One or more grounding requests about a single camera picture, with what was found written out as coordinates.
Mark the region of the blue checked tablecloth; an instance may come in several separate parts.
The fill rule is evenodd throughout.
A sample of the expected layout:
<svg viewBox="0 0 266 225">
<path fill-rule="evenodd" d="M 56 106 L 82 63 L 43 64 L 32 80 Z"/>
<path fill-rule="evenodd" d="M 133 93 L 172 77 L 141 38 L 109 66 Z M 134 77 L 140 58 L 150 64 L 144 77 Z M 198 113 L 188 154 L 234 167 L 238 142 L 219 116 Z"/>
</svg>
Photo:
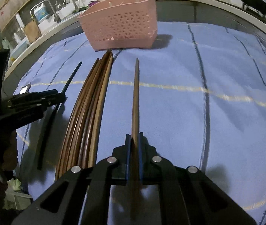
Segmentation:
<svg viewBox="0 0 266 225">
<path fill-rule="evenodd" d="M 37 199 L 54 183 L 69 118 L 96 58 L 84 33 L 52 45 L 20 80 L 14 94 L 62 91 L 79 62 L 55 117 L 42 171 L 36 146 L 42 120 L 16 131 L 23 189 Z M 159 22 L 150 50 L 113 50 L 97 162 L 131 132 L 136 58 L 140 70 L 140 131 L 175 166 L 194 165 L 266 224 L 266 44 L 258 36 L 203 23 Z"/>
</svg>

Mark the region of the blue-labelled detergent jug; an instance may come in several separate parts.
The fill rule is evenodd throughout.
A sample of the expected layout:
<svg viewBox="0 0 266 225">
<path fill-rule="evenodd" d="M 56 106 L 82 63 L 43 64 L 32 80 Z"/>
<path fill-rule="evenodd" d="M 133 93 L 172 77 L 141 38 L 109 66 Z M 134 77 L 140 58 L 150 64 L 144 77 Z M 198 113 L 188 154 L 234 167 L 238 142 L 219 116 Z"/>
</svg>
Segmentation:
<svg viewBox="0 0 266 225">
<path fill-rule="evenodd" d="M 49 13 L 47 12 L 46 5 L 41 3 L 36 8 L 34 8 L 34 15 L 38 22 L 42 21 L 42 19 L 47 18 Z"/>
</svg>

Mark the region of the chrome kitchen faucet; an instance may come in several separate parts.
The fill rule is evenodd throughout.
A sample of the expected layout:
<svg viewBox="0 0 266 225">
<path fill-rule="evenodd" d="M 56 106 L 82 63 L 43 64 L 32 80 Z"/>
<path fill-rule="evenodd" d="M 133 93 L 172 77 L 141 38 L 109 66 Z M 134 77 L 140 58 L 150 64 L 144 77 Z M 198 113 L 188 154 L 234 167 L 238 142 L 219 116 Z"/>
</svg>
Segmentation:
<svg viewBox="0 0 266 225">
<path fill-rule="evenodd" d="M 52 4 L 51 4 L 51 2 L 50 2 L 49 0 L 43 0 L 43 1 L 41 1 L 40 3 L 36 4 L 35 6 L 33 6 L 33 7 L 31 8 L 31 10 L 30 10 L 30 16 L 31 16 L 32 19 L 33 19 L 33 18 L 36 19 L 35 15 L 34 15 L 34 11 L 33 11 L 34 8 L 36 8 L 36 7 L 37 7 L 38 5 L 40 5 L 41 3 L 44 3 L 45 5 L 49 5 L 49 7 L 50 7 L 50 9 L 51 9 L 51 11 L 52 11 L 52 13 L 53 13 L 53 15 L 54 15 L 54 22 L 60 22 L 60 21 L 61 21 L 59 15 L 58 15 L 57 12 L 54 10 L 54 7 L 52 6 Z M 50 16 L 50 12 L 49 12 L 49 11 L 47 11 L 47 12 L 49 13 L 48 17 L 42 19 L 42 21 L 40 21 L 39 23 L 41 23 L 41 22 L 43 22 L 44 20 L 46 20 L 46 19 L 49 18 L 49 16 Z"/>
</svg>

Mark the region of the dark wooden chopstick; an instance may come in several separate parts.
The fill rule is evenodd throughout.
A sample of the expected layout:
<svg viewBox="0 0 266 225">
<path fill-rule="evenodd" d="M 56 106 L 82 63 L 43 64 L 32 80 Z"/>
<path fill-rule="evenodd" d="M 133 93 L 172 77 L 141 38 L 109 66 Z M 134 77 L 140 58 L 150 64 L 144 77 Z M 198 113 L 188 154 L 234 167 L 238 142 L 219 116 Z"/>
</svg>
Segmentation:
<svg viewBox="0 0 266 225">
<path fill-rule="evenodd" d="M 73 80 L 74 76 L 76 75 L 77 71 L 79 70 L 80 66 L 82 65 L 82 61 L 79 62 L 79 64 L 76 66 L 75 70 L 72 72 L 72 74 L 70 75 L 69 79 L 67 80 L 65 86 L 62 89 L 61 94 L 65 95 L 67 88 L 69 87 L 71 81 Z M 37 149 L 36 149 L 36 154 L 37 154 L 37 170 L 41 171 L 42 170 L 42 165 L 43 165 L 43 158 L 44 158 L 44 154 L 46 151 L 46 145 L 47 142 L 49 140 L 49 137 L 51 135 L 51 131 L 52 131 L 52 127 L 55 121 L 55 117 L 56 114 L 58 112 L 59 106 L 64 103 L 66 100 L 66 97 L 64 97 L 64 100 L 58 104 L 55 104 L 55 107 L 52 111 L 52 113 L 50 114 L 49 118 L 47 121 L 45 121 L 45 125 L 43 127 L 43 132 L 41 133 L 41 137 L 39 138 L 39 143 L 37 145 Z"/>
</svg>

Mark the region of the wooden cutting board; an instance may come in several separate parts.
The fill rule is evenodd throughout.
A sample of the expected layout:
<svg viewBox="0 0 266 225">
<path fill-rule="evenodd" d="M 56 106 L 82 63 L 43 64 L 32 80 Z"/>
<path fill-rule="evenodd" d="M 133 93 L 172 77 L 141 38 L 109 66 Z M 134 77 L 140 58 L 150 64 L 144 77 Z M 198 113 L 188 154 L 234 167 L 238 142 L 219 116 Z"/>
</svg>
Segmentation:
<svg viewBox="0 0 266 225">
<path fill-rule="evenodd" d="M 25 27 L 24 32 L 30 44 L 41 37 L 41 32 L 35 19 L 31 20 Z"/>
</svg>

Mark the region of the pink perforated utensil basket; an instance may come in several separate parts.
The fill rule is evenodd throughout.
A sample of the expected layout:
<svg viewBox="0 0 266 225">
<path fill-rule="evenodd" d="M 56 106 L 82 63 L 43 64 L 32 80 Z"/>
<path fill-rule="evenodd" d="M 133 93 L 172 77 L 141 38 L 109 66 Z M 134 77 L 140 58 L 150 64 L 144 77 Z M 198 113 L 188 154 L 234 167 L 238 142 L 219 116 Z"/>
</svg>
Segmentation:
<svg viewBox="0 0 266 225">
<path fill-rule="evenodd" d="M 155 0 L 105 0 L 79 15 L 94 50 L 151 48 L 157 37 Z"/>
</svg>

